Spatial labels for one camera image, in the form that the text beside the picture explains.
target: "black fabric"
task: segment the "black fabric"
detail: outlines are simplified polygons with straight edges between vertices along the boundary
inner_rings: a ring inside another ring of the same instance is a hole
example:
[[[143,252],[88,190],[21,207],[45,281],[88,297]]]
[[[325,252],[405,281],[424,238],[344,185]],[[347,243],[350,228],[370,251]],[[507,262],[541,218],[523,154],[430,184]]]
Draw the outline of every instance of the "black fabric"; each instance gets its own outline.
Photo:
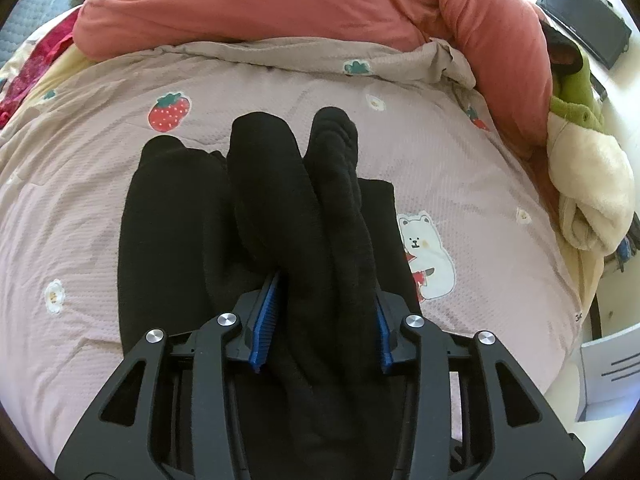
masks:
[[[118,316],[126,354],[151,328],[197,330],[262,285],[235,229],[220,154],[171,136],[142,151],[118,250]]]
[[[636,248],[640,249],[640,219],[638,218],[638,213],[634,213],[631,227],[626,235],[632,240]]]
[[[288,125],[234,121],[225,159],[161,136],[143,150],[118,263],[125,352],[150,328],[199,328],[287,276],[268,363],[235,378],[254,480],[387,480],[404,381],[382,375],[376,280],[419,312],[393,187],[358,180],[357,130],[338,108],[314,119],[304,158]]]
[[[540,21],[546,39],[546,50],[549,53],[551,70],[559,76],[577,74],[582,70],[584,60],[575,41],[548,23]]]

